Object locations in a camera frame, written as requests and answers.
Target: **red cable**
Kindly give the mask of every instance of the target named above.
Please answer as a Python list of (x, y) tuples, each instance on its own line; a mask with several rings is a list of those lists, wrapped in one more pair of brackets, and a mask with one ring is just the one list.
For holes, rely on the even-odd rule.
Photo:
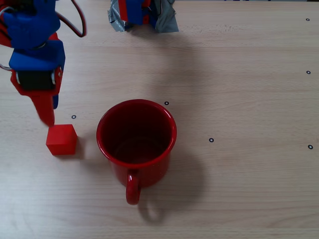
[(68, 19), (66, 19), (60, 13), (56, 12), (56, 14), (58, 15), (59, 19), (62, 22), (64, 22), (78, 37), (84, 37), (87, 34), (87, 27), (86, 27), (86, 20), (85, 20), (84, 13), (75, 0), (71, 0), (71, 1), (73, 5), (75, 6), (75, 8), (77, 9), (78, 13), (80, 14), (80, 18), (82, 21), (82, 29), (83, 29), (82, 33)]

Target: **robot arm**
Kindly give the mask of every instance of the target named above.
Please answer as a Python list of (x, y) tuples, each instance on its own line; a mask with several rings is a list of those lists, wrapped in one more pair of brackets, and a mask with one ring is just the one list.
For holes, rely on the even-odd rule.
[(79, 37), (86, 35), (84, 14), (75, 0), (82, 19), (81, 33), (55, 11), (56, 0), (0, 0), (0, 44), (14, 48), (10, 59), (11, 82), (21, 95), (29, 96), (40, 119), (54, 125), (65, 54), (56, 31), (60, 20)]

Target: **red robot part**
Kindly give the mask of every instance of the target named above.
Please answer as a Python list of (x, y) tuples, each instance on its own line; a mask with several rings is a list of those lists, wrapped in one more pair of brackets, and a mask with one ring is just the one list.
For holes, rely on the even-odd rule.
[(46, 91), (26, 91), (19, 82), (18, 73), (12, 70), (11, 82), (23, 96), (29, 96), (35, 106), (35, 109), (39, 115), (39, 118), (47, 126), (54, 126), (54, 111), (53, 111), (53, 99), (52, 97), (58, 95), (60, 92), (61, 81), (63, 71), (61, 67), (58, 67), (52, 72), (52, 81), (55, 85), (53, 90)]
[[(8, 1), (0, 0), (0, 12), (9, 7)], [(11, 38), (7, 32), (7, 25), (4, 23), (3, 13), (0, 15), (0, 45), (11, 47)]]

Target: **wire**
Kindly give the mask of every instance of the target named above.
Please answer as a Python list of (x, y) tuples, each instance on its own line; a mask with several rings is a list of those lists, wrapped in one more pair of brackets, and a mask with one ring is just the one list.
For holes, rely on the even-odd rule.
[(3, 66), (2, 64), (0, 64), (0, 68), (1, 68), (1, 69), (4, 69), (4, 70), (6, 70), (6, 71), (11, 71), (11, 70), (12, 70), (12, 68)]
[(68, 19), (66, 19), (64, 16), (62, 16), (60, 13), (56, 12), (58, 15), (59, 19), (64, 22), (68, 27), (71, 28), (71, 30), (78, 36), (78, 37), (84, 37), (87, 34), (87, 27), (86, 27), (86, 19), (84, 16), (84, 13), (82, 9), (79, 7), (77, 2), (75, 0), (71, 0), (75, 8), (78, 10), (78, 13), (80, 14), (80, 18), (82, 21), (82, 33), (74, 26)]
[(8, 9), (11, 9), (11, 10), (14, 11), (14, 8), (13, 8), (13, 7), (7, 6), (7, 7), (5, 7), (4, 9), (2, 9), (2, 10), (0, 11), (0, 17), (1, 17), (1, 15), (2, 15), (2, 13), (4, 13), (5, 11), (7, 11)]

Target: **mug rim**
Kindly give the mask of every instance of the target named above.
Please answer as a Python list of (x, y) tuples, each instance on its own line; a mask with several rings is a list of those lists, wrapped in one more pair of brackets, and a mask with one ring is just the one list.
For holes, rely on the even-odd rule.
[[(125, 162), (122, 162), (122, 161), (118, 160), (117, 158), (113, 157), (106, 150), (105, 146), (102, 143), (102, 126), (105, 123), (108, 114), (114, 112), (116, 109), (118, 109), (118, 108), (120, 108), (120, 107), (122, 107), (124, 105), (131, 104), (131, 103), (141, 103), (141, 104), (149, 105), (149, 106), (152, 106), (152, 107), (156, 107), (162, 113), (165, 114), (165, 116), (168, 119), (168, 122), (169, 122), (169, 125), (170, 125), (170, 129), (171, 129), (171, 137), (170, 137), (170, 141), (169, 141), (168, 147), (164, 150), (164, 152), (160, 156), (158, 156), (158, 157), (156, 157), (156, 158), (154, 158), (154, 159), (152, 159), (152, 160), (150, 160), (148, 162), (145, 162), (145, 163), (125, 163)], [(126, 167), (126, 168), (130, 168), (130, 169), (145, 168), (145, 167), (148, 167), (148, 166), (152, 166), (152, 165), (160, 162), (161, 160), (163, 160), (171, 152), (171, 150), (173, 149), (173, 147), (175, 145), (175, 142), (176, 142), (176, 138), (177, 138), (176, 123), (175, 123), (175, 120), (174, 120), (173, 116), (170, 114), (170, 112), (165, 107), (161, 106), (158, 103), (155, 103), (155, 102), (149, 101), (149, 100), (143, 100), (143, 99), (128, 100), (128, 101), (121, 102), (121, 103), (111, 107), (108, 111), (106, 111), (106, 113), (100, 119), (100, 122), (99, 122), (97, 130), (96, 130), (96, 140), (97, 140), (97, 143), (98, 143), (98, 147), (99, 147), (100, 151), (104, 154), (104, 156), (108, 160), (110, 160), (111, 162), (113, 162), (113, 163), (115, 163), (117, 165), (121, 165), (121, 166)]]

